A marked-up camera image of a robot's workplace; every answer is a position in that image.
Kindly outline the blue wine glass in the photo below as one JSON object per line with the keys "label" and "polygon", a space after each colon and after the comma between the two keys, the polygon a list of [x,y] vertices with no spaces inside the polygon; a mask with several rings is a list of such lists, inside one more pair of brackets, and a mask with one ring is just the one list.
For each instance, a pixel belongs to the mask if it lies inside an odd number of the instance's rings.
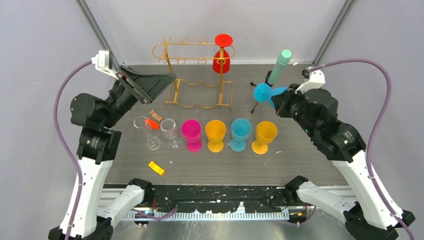
{"label": "blue wine glass", "polygon": [[255,87],[253,91],[253,97],[257,102],[259,103],[268,102],[270,106],[274,108],[275,105],[272,101],[272,97],[285,93],[287,89],[288,87],[286,86],[270,87],[266,83],[260,83]]}
{"label": "blue wine glass", "polygon": [[231,124],[230,147],[235,152],[241,152],[246,148],[246,141],[252,131],[252,125],[245,118],[238,118]]}

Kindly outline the yellow wine glass back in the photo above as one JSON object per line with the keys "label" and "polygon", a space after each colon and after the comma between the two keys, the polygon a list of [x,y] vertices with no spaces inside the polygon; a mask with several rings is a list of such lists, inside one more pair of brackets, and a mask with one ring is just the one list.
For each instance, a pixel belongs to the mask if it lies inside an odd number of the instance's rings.
{"label": "yellow wine glass back", "polygon": [[256,126],[255,141],[251,148],[258,155],[265,154],[269,149],[269,144],[278,134],[278,127],[271,121],[261,121]]}

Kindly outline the yellow wine glass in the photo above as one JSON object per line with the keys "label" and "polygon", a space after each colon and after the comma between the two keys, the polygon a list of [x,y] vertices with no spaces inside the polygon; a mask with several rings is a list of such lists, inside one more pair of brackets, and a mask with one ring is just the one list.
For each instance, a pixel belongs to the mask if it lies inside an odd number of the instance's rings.
{"label": "yellow wine glass", "polygon": [[206,124],[207,147],[211,152],[219,153],[223,150],[226,131],[227,127],[221,120],[211,120]]}
{"label": "yellow wine glass", "polygon": [[271,121],[261,121],[256,126],[255,141],[251,148],[258,155],[265,154],[269,149],[269,144],[278,134],[278,127]]}

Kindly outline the clear wine glass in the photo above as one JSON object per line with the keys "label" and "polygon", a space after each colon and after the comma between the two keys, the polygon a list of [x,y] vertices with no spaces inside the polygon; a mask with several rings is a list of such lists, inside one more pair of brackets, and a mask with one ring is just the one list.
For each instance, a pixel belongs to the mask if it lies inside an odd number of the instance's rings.
{"label": "clear wine glass", "polygon": [[171,149],[177,150],[181,147],[181,138],[179,137],[179,128],[176,122],[171,118],[166,118],[160,123],[160,130],[163,136],[168,139],[168,145]]}
{"label": "clear wine glass", "polygon": [[140,130],[147,138],[146,146],[149,150],[157,150],[161,146],[161,140],[154,136],[153,127],[149,124],[148,118],[145,116],[138,116],[133,120],[133,125],[136,129]]}

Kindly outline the pink wine glass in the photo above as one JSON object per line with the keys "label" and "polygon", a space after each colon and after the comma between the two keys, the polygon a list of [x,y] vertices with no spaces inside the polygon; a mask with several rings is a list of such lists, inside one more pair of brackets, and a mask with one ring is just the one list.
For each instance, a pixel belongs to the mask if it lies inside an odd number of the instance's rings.
{"label": "pink wine glass", "polygon": [[184,121],[181,125],[181,133],[186,141],[188,151],[196,153],[202,149],[202,126],[197,120],[188,119]]}

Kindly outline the yellow wine glass front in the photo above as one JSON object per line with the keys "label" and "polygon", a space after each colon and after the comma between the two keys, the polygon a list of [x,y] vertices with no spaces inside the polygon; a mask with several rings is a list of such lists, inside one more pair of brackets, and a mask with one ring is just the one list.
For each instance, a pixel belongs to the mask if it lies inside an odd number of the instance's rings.
{"label": "yellow wine glass front", "polygon": [[223,150],[226,131],[227,127],[221,120],[211,120],[206,124],[207,147],[211,152],[219,153]]}

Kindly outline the red wine glass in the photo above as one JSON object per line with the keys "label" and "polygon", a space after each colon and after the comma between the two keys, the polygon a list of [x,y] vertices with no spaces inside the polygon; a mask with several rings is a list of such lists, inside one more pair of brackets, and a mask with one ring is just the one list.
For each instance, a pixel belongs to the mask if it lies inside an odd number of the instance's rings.
{"label": "red wine glass", "polygon": [[213,57],[212,69],[217,74],[226,74],[230,70],[231,59],[225,48],[232,45],[233,38],[229,34],[221,33],[215,37],[214,43],[219,46],[219,51]]}

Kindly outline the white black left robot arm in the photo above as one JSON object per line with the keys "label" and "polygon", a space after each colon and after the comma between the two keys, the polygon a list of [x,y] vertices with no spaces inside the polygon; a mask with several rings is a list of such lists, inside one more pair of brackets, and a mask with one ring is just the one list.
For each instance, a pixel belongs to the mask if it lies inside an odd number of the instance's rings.
{"label": "white black left robot arm", "polygon": [[76,179],[64,219],[49,231],[50,240],[109,240],[130,210],[153,202],[152,184],[134,178],[123,193],[99,208],[122,136],[114,126],[136,103],[152,103],[177,77],[174,73],[141,73],[125,66],[115,77],[107,98],[80,93],[70,103],[70,121],[81,127],[77,151],[70,153]]}

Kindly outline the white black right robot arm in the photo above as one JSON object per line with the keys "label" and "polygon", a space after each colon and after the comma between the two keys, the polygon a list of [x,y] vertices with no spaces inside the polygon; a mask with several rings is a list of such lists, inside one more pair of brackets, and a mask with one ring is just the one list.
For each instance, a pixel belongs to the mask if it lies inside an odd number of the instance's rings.
{"label": "white black right robot arm", "polygon": [[373,166],[367,164],[366,144],[355,127],[338,120],[338,101],[322,88],[302,93],[297,84],[272,96],[271,101],[276,114],[294,119],[316,149],[337,167],[356,197],[345,199],[299,175],[285,185],[287,202],[320,208],[342,222],[357,240],[397,239],[397,229],[408,227],[415,216],[399,208],[387,191],[376,190],[379,178],[370,175]]}

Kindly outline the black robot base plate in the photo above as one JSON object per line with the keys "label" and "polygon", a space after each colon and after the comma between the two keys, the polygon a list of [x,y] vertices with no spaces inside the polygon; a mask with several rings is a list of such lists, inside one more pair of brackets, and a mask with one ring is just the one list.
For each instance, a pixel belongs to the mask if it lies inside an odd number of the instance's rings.
{"label": "black robot base plate", "polygon": [[311,203],[301,201],[289,190],[275,185],[174,185],[154,184],[147,199],[137,207],[162,213],[177,208],[178,213],[277,213],[288,207],[304,212]]}

